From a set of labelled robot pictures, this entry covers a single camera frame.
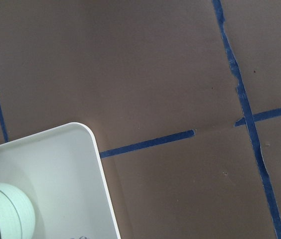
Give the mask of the cream tray with bear print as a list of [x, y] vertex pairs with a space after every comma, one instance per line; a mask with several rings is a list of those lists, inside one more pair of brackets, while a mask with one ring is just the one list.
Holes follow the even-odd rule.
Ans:
[[68, 123], [0, 145], [0, 183], [22, 190], [35, 239], [118, 239], [120, 232], [93, 132]]

